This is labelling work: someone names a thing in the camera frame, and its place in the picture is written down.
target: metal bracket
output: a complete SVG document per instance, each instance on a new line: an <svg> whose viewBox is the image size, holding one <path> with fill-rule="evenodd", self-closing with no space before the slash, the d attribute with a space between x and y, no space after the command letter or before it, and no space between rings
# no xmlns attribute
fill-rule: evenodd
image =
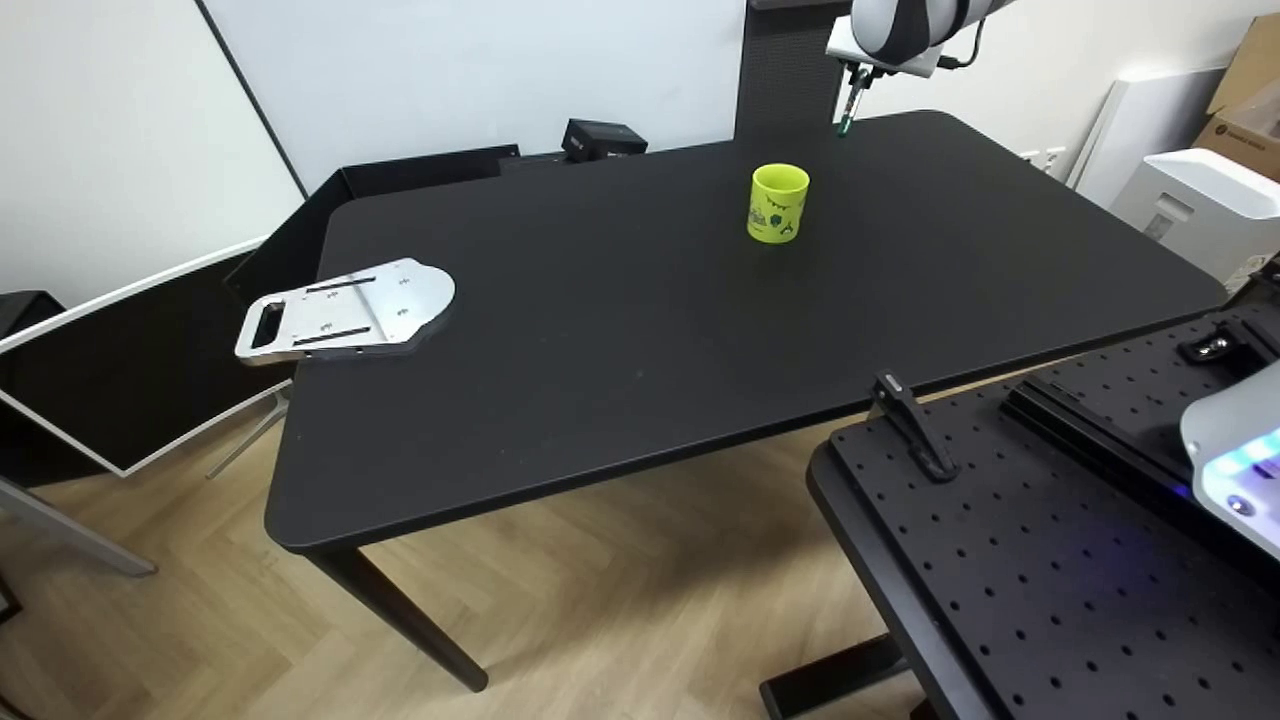
<svg viewBox="0 0 1280 720"><path fill-rule="evenodd" d="M1197 368L1227 365L1243 376L1280 362L1276 339L1249 322L1222 322L1211 335L1179 345L1177 352Z"/></svg>
<svg viewBox="0 0 1280 720"><path fill-rule="evenodd" d="M889 428L905 437L909 451L915 455L927 481L954 485L962 478L962 470L949 466L944 447L926 428L915 398L894 372L877 380L871 399Z"/></svg>

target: yellow-green mug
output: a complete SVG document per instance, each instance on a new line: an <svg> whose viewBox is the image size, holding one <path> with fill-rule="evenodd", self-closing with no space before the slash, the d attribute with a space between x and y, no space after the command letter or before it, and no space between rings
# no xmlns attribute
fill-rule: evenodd
<svg viewBox="0 0 1280 720"><path fill-rule="evenodd" d="M762 164L754 173L748 236L757 246L792 246L800 236L810 173L795 164Z"/></svg>

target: black bar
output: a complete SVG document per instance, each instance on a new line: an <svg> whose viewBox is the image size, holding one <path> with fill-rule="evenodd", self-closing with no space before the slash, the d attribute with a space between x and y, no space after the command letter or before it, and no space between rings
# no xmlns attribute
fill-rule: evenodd
<svg viewBox="0 0 1280 720"><path fill-rule="evenodd" d="M1227 523L1211 519L1192 502L1192 478L1185 470L1167 470L1160 455L1112 431L1106 422L1065 399L1065 392L1049 380L1024 380L1016 392L1007 392L1001 413L1020 422L1040 442L1055 443L1086 470L1112 481L1121 494L1152 508L1160 519L1200 541L1223 564L1238 564L1243 575L1258 575L1262 585L1280 593L1276 559L1243 536L1238 536Z"/></svg>
<svg viewBox="0 0 1280 720"><path fill-rule="evenodd" d="M271 122L269 122L265 105L253 96L253 89L247 89L247 81L244 81L244 72L242 72L242 64L238 64L238 57L233 57L233 47L228 47L223 32L215 28L215 21L212 21L212 11L209 11L209 6L205 6L205 0L195 0L195 9L200 9L200 16L205 16L205 24L209 24L209 32L212 32L215 47L222 47L222 51L223 51L223 61L233 64L238 83L244 89L244 96L247 96L247 105L253 105L257 122L261 122L261 124L265 124L265 132L271 137L271 149L278 149L278 157L285 162L285 169L290 169L290 175L293 175L296 192L312 195L312 192L309 192L309 183L296 175L296 169L293 169L293 162L290 162L290 152L285 152L285 146L281 146L281 137L278 137L278 127L271 127Z"/></svg>
<svg viewBox="0 0 1280 720"><path fill-rule="evenodd" d="M387 621L402 637L425 650L460 685L486 694L489 674L451 637L444 637L442 624L431 624L431 615L419 614L378 564L370 564L362 549L309 554L309 559L342 587L349 587L364 608Z"/></svg>
<svg viewBox="0 0 1280 720"><path fill-rule="evenodd" d="M832 703L839 696L851 696L859 687L871 687L905 670L909 670L905 654L886 631L867 645L846 650L837 655L823 655L816 665L805 665L790 676L762 685L762 696L764 696L768 717L784 720L784 717L800 717L819 703Z"/></svg>
<svg viewBox="0 0 1280 720"><path fill-rule="evenodd" d="M736 89L736 140L828 137L839 64L828 57L832 21L850 6L748 6L745 61Z"/></svg>

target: metal breadboard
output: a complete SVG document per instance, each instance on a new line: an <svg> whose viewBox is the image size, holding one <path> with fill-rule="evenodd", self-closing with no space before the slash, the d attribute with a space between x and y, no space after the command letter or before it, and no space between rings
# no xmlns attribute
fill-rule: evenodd
<svg viewBox="0 0 1280 720"><path fill-rule="evenodd" d="M1222 322L1249 322L1280 339L1276 306L1239 306L1207 322L1065 362L1035 372L1031 384L1109 428L1130 447L1171 470L1179 481L1192 481L1192 460L1179 443L1179 415L1192 399L1233 387L1239 372L1227 365L1190 365L1177 349L1211 335Z"/></svg>
<svg viewBox="0 0 1280 720"><path fill-rule="evenodd" d="M1163 372L1141 357L1109 352L1131 372ZM1007 384L926 407L962 466L954 485L926 481L886 423L832 437L1006 711L1276 717L1280 596L1020 428L1001 413L1006 398Z"/></svg>

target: wooden floor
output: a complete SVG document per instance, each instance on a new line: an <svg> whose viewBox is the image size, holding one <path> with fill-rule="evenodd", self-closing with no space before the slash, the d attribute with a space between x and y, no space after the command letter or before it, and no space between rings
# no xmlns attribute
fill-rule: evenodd
<svg viewBox="0 0 1280 720"><path fill-rule="evenodd" d="M209 478L244 428L138 481L45 489L160 575L111 575L0 516L23 605L0 624L0 696L39 720L754 720L762 679L886 629L810 502L810 451L832 431L811 428L378 543L493 674L468 694L265 536L281 431ZM811 717L909 717L915 701L899 676Z"/></svg>

